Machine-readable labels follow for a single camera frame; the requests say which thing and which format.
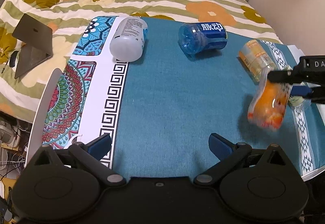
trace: mandala pattern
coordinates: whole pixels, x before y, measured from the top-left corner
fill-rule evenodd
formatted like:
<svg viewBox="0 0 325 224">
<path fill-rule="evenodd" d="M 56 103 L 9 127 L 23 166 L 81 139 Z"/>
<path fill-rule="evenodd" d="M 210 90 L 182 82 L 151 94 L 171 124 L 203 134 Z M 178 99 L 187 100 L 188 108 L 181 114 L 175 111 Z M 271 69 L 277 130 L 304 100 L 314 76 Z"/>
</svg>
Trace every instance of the mandala pattern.
<svg viewBox="0 0 325 224">
<path fill-rule="evenodd" d="M 96 62 L 69 60 L 48 109 L 43 144 L 63 149 L 78 133 L 83 106 Z"/>
<path fill-rule="evenodd" d="M 73 54 L 85 56 L 99 55 L 115 18 L 115 16 L 95 17 L 86 28 Z"/>
<path fill-rule="evenodd" d="M 287 65 L 287 61 L 284 57 L 284 54 L 281 50 L 277 48 L 275 43 L 270 41 L 263 41 L 265 43 L 273 56 L 275 63 L 279 70 L 283 70 Z M 297 112 L 296 110 L 292 111 L 295 121 L 296 133 L 297 133 L 297 140 L 299 142 L 299 163 L 300 163 L 300 171 L 301 175 L 305 175 L 308 172 L 316 169 L 315 159 L 313 150 L 311 148 L 310 139 L 309 139 L 309 132 L 308 132 L 308 125 L 307 120 L 304 112 Z"/>
</svg>

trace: white cord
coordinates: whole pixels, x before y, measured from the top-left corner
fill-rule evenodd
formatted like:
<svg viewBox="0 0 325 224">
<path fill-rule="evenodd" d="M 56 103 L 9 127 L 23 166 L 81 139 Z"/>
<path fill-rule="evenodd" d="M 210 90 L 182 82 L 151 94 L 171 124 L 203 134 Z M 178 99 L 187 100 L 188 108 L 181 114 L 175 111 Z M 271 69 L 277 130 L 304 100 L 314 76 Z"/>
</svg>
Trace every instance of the white cord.
<svg viewBox="0 0 325 224">
<path fill-rule="evenodd" d="M 21 164 L 22 164 L 22 163 L 25 163 L 26 158 L 20 155 L 20 156 L 18 157 L 17 161 L 13 161 L 13 158 L 14 158 L 14 156 L 15 156 L 16 154 L 17 154 L 17 153 L 15 153 L 15 154 L 12 156 L 10 162 L 11 162 L 12 165 L 16 168 L 17 172 L 18 172 L 19 174 L 21 174 L 21 173 L 22 173 Z"/>
<path fill-rule="evenodd" d="M 20 162 L 25 162 L 25 161 L 17 161 L 17 162 L 15 162 L 15 161 L 0 161 L 0 165 L 1 165 L 2 162 L 20 163 Z"/>
</svg>

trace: plastic bottle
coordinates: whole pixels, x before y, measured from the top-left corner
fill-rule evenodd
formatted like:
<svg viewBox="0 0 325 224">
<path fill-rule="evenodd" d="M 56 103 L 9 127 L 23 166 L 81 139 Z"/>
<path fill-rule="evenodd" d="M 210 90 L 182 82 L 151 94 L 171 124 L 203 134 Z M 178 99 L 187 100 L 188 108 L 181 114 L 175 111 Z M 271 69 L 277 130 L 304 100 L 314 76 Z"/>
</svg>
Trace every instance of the plastic bottle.
<svg viewBox="0 0 325 224">
<path fill-rule="evenodd" d="M 185 23 L 178 31 L 178 44 L 188 55 L 203 50 L 223 49 L 228 36 L 225 27 L 219 22 Z"/>
<path fill-rule="evenodd" d="M 271 83 L 268 80 L 271 70 L 272 67 L 262 69 L 261 80 L 248 107 L 247 118 L 261 128 L 277 130 L 282 124 L 292 85 Z"/>
<path fill-rule="evenodd" d="M 277 66 L 266 53 L 257 40 L 252 39 L 247 42 L 239 51 L 239 57 L 253 74 L 256 81 L 259 82 L 261 71 L 264 67 L 277 69 Z"/>
<path fill-rule="evenodd" d="M 109 50 L 114 58 L 122 62 L 134 62 L 143 52 L 148 25 L 139 17 L 128 17 L 121 21 Z"/>
</svg>

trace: teal tablecloth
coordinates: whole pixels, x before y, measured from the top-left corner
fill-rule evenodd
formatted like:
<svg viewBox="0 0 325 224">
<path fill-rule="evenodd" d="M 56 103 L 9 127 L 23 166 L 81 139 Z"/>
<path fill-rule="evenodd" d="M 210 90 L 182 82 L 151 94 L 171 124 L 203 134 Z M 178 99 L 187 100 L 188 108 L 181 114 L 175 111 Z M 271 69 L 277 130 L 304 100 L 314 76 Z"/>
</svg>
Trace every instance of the teal tablecloth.
<svg viewBox="0 0 325 224">
<path fill-rule="evenodd" d="M 325 129 L 316 106 L 302 114 L 287 107 L 277 132 L 247 121 L 257 85 L 238 52 L 249 38 L 229 33 L 223 50 L 190 61 L 177 43 L 182 23 L 143 19 L 148 40 L 126 76 L 114 146 L 116 172 L 127 178 L 194 177 L 218 162 L 208 148 L 212 132 L 253 148 L 277 143 L 301 174 L 325 164 Z M 296 65 L 286 46 L 262 45 L 278 67 Z"/>
</svg>

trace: bottle label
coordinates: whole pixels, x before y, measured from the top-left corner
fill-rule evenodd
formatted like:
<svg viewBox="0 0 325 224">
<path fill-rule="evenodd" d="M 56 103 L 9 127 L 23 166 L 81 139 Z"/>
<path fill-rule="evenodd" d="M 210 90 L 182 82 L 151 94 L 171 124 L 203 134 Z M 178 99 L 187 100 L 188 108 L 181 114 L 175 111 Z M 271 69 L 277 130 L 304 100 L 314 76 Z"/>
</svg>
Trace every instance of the bottle label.
<svg viewBox="0 0 325 224">
<path fill-rule="evenodd" d="M 122 30 L 121 36 L 134 36 L 138 37 L 142 30 L 143 24 L 135 19 L 135 18 L 128 18 Z"/>
<path fill-rule="evenodd" d="M 227 38 L 225 27 L 219 22 L 198 23 L 202 33 L 207 38 Z"/>
<path fill-rule="evenodd" d="M 289 97 L 289 102 L 292 104 L 294 107 L 298 107 L 303 103 L 304 99 L 302 96 L 290 96 Z"/>
<path fill-rule="evenodd" d="M 251 63 L 258 57 L 266 54 L 263 47 L 257 42 L 257 40 L 253 39 L 246 43 L 243 48 L 239 51 L 239 57 L 245 63 L 245 65 L 249 68 Z"/>
</svg>

